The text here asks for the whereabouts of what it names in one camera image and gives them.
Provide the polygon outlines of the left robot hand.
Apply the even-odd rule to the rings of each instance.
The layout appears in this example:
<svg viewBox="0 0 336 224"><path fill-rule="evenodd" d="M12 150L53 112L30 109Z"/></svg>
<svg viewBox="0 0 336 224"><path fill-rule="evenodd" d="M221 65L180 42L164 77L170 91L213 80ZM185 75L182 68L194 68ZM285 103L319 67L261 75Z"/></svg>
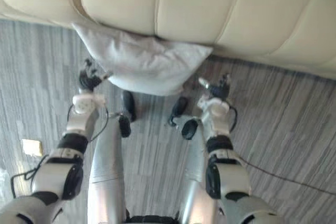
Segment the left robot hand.
<svg viewBox="0 0 336 224"><path fill-rule="evenodd" d="M93 92L97 86L113 75L113 72L111 71L101 75L97 75L96 72L97 69L92 68L92 61L90 59L85 59L78 78L80 92Z"/></svg>

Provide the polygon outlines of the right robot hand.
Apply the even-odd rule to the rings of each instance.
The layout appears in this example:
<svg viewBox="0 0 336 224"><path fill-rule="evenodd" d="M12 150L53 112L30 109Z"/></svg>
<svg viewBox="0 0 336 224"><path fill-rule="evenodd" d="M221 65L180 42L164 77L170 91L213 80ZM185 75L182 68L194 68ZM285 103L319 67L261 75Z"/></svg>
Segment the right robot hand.
<svg viewBox="0 0 336 224"><path fill-rule="evenodd" d="M218 85L211 84L209 81L203 77L198 78L199 84L209 91L212 97L219 98L223 101L227 100L230 92L230 74L226 73L219 80Z"/></svg>

